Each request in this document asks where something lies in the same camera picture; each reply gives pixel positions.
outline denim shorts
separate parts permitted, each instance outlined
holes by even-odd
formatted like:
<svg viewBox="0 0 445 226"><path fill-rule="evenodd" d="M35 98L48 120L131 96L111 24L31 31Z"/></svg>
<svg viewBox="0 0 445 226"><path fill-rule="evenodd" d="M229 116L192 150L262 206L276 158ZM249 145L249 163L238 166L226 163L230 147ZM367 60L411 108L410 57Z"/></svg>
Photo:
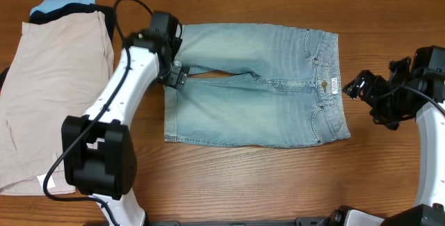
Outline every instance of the denim shorts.
<svg viewBox="0 0 445 226"><path fill-rule="evenodd" d="M165 87L165 140L236 147L309 147L349 138L338 35L272 24L184 27L176 59L189 78Z"/></svg>

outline jeans pocket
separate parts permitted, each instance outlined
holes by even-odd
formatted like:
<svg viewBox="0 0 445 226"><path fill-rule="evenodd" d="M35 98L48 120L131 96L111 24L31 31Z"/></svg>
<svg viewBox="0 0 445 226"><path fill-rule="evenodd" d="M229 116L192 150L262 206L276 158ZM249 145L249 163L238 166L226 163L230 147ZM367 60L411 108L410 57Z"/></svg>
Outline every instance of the jeans pocket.
<svg viewBox="0 0 445 226"><path fill-rule="evenodd" d="M335 140L324 106L317 106L312 111L311 124L317 143L327 143Z"/></svg>

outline light blue shirt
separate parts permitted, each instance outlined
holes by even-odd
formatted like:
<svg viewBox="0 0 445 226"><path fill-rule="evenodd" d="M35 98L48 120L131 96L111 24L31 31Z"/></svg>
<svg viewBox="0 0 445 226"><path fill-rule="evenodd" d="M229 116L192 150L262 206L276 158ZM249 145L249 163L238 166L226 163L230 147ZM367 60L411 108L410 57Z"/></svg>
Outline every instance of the light blue shirt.
<svg viewBox="0 0 445 226"><path fill-rule="evenodd" d="M62 8L69 3L95 4L96 0L44 0L39 6L34 7L29 15L32 15L33 12L37 10L48 13Z"/></svg>

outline wooden surface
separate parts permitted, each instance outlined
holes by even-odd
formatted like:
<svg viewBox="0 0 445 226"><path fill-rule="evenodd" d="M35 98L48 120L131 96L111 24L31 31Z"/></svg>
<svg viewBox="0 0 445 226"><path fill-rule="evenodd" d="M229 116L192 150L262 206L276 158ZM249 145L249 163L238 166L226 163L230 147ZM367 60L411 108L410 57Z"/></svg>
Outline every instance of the wooden surface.
<svg viewBox="0 0 445 226"><path fill-rule="evenodd" d="M0 0L0 67L10 64L21 21L42 0ZM97 0L111 6L115 0ZM342 84L360 70L388 76L389 60L423 46L445 47L445 0L143 0L184 24L252 22L339 33ZM143 8L122 3L124 33L149 24ZM115 36L116 60L120 43ZM340 204L378 216L410 208L419 180L413 120L389 131L370 108L343 95L352 138L301 150L217 148L163 141L163 88L148 90L131 136L138 157L134 191L151 219L280 220L328 215ZM0 225L81 225L104 219L91 202L0 197Z"/></svg>

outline stack of clothes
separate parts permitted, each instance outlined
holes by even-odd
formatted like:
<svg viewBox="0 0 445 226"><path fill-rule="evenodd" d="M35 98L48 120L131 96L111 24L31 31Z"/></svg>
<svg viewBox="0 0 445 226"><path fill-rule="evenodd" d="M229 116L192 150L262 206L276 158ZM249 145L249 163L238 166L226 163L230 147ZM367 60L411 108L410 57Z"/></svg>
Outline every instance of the stack of clothes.
<svg viewBox="0 0 445 226"><path fill-rule="evenodd" d="M12 65L0 74L0 194L43 195L62 154L60 128L82 116L113 74L113 9L95 0L45 0L22 24ZM53 194L72 193L60 164Z"/></svg>

